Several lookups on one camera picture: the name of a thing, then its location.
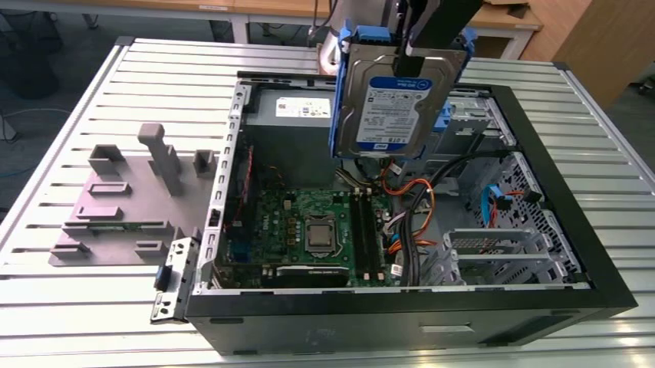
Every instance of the gray floor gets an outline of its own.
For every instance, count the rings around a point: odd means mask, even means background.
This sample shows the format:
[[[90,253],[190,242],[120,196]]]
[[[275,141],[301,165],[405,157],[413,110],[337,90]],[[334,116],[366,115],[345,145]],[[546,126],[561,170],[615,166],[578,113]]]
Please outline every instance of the gray floor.
[[[43,100],[22,100],[0,83],[0,109],[4,113],[43,107],[72,110],[120,35],[186,41],[214,40],[207,21],[106,15],[100,17],[99,24],[98,29],[88,30],[80,15],[59,14],[56,27],[64,39],[64,49],[51,55],[51,64],[59,76],[60,89]],[[218,25],[215,31],[226,41],[231,40],[227,25]],[[254,43],[306,44],[307,27],[290,25],[271,29],[271,33],[263,37],[262,26],[251,25]],[[609,110],[609,115],[649,165],[655,167],[655,93],[642,97],[629,88]],[[30,178],[28,172],[7,178],[3,178],[3,173],[12,173],[39,163],[66,118],[63,113],[32,112],[7,119],[23,137],[11,145],[0,141],[0,209],[11,207]]]

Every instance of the wire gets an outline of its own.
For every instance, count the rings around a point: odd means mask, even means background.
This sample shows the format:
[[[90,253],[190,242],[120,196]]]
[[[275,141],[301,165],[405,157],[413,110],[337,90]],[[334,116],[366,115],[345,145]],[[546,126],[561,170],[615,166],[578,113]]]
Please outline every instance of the wire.
[[[365,169],[365,165],[362,164],[362,162],[359,161],[359,159],[355,159],[354,160],[354,163],[355,163],[355,167],[358,168],[359,175],[362,175],[362,177],[365,178],[365,180],[367,180],[369,182],[375,181],[377,179],[369,176],[367,170]]]
[[[16,143],[16,141],[20,138],[20,133],[19,132],[16,132],[16,135],[14,136],[14,138],[11,140],[7,138],[7,126],[6,126],[6,124],[8,124],[8,122],[6,121],[6,119],[8,117],[14,117],[16,115],[20,115],[22,113],[30,113],[30,112],[34,112],[34,111],[55,111],[58,113],[67,113],[68,115],[71,114],[71,111],[67,111],[67,110],[63,110],[63,109],[38,108],[38,109],[27,109],[27,110],[15,111],[14,113],[10,113],[10,114],[6,115],[3,113],[3,110],[0,109],[0,124],[3,125],[3,141],[6,143],[14,144],[14,143]]]
[[[406,215],[406,212],[401,212],[398,215],[394,216],[394,218],[385,224],[382,231],[385,233],[391,232],[391,226],[403,219],[403,216]]]
[[[510,192],[503,193],[503,196],[523,196],[522,190],[513,190]],[[494,207],[490,212],[490,222],[486,223],[487,228],[495,228],[495,220],[499,217],[499,205],[497,200],[494,199]]]
[[[511,149],[499,149],[499,150],[493,150],[493,151],[478,151],[475,153],[470,153],[467,155],[459,156],[454,158],[451,161],[449,161],[441,168],[439,170],[434,173],[433,177],[430,178],[429,184],[430,187],[425,187],[419,193],[417,194],[410,208],[407,210],[407,214],[403,217],[403,221],[401,222],[399,226],[399,235],[401,235],[401,243],[402,243],[402,250],[403,250],[403,262],[405,262],[405,267],[403,267],[403,276],[401,279],[402,286],[415,286],[419,284],[421,281],[421,263],[419,263],[419,254],[417,251],[417,243],[415,243],[415,237],[413,236],[413,233],[410,231],[411,229],[411,218],[414,216],[414,211],[421,203],[421,200],[429,191],[429,189],[437,187],[439,182],[449,176],[449,174],[458,169],[466,162],[469,162],[471,159],[477,159],[478,157],[506,157],[514,150]]]
[[[349,170],[338,167],[335,169],[335,173],[339,177],[350,184],[350,186],[361,189],[373,188],[375,185],[371,182],[363,182],[362,180],[357,180]]]
[[[423,245],[423,246],[435,246],[439,243],[437,241],[433,241],[433,240],[419,239],[419,240],[417,240],[417,244]],[[387,253],[390,253],[393,255],[397,251],[401,250],[401,248],[402,248],[401,240],[397,240],[394,242],[394,244],[391,245],[390,249],[387,249]]]
[[[35,169],[36,169],[36,167],[38,167],[38,165],[31,166],[31,167],[28,167],[27,169],[23,169],[23,170],[16,171],[16,172],[10,172],[10,173],[8,173],[8,172],[6,172],[6,173],[0,173],[0,178],[8,178],[10,176],[16,176],[16,175],[24,174],[24,173],[27,173],[28,171],[35,170]]]
[[[34,111],[55,111],[58,113],[67,113],[68,115],[71,114],[71,111],[64,109],[43,108],[43,109],[27,109],[27,110],[15,111],[14,113],[8,113],[7,115],[4,115],[4,117],[14,117],[15,115],[19,115],[22,113],[31,113]]]
[[[333,15],[335,14],[337,4],[339,4],[339,0],[335,0],[335,2],[333,3],[333,6],[330,8],[330,15],[327,16],[327,18],[323,21],[323,23],[321,24],[321,26],[317,28],[317,18],[318,18],[318,13],[319,13],[319,0],[315,0],[315,19],[313,21],[313,28],[310,30],[310,34],[307,35],[307,47],[310,47],[310,43],[315,39],[317,34],[319,33],[319,30],[322,30],[326,27],[326,25],[329,24],[329,22],[331,21]]]

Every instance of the hard disk drive label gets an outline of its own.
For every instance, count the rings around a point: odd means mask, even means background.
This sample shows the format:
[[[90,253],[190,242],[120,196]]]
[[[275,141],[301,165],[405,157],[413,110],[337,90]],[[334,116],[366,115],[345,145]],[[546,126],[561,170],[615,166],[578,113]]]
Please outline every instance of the hard disk drive label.
[[[431,87],[429,79],[371,78],[357,139],[362,148],[395,150],[410,143],[421,118],[415,106]]]
[[[281,97],[275,104],[277,117],[322,117],[330,119],[330,99]]]

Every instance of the side panel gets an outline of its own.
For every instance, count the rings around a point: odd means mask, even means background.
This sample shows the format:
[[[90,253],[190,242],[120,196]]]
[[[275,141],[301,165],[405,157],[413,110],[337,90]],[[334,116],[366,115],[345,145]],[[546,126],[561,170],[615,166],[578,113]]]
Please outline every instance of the side panel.
[[[190,321],[221,354],[263,354],[522,345],[571,325],[581,317],[582,312],[506,310],[195,317]]]

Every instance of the white table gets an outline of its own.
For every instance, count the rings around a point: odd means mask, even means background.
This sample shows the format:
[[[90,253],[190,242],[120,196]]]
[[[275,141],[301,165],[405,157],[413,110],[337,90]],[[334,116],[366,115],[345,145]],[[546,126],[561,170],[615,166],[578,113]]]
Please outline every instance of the white table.
[[[155,8],[128,8],[110,5],[80,4],[76,2],[50,2],[47,0],[0,0],[0,9],[3,8],[19,10],[39,10],[42,12],[82,13],[86,16],[84,19],[90,26],[95,25],[95,20],[90,16],[90,14],[229,21],[231,23],[233,33],[235,35],[235,43],[238,44],[247,44],[250,42],[249,23],[311,25],[314,21],[313,17],[245,14],[223,12],[222,9],[214,9],[215,11],[166,10]],[[509,44],[503,49],[503,55],[501,56],[501,58],[518,60],[538,26],[523,26],[522,28],[517,26],[511,29],[487,27],[474,28],[478,32],[478,35],[481,36],[507,38]]]
[[[549,63],[474,59],[463,81],[515,90],[635,292],[639,307],[611,320],[514,348],[219,356],[191,325],[148,323],[156,267],[51,267],[48,249],[90,175],[95,144],[144,154],[136,133],[152,121],[163,123],[178,154],[221,151],[239,69],[314,73],[315,50],[146,39],[112,49],[0,225],[0,366],[655,365],[653,173],[575,79]]]

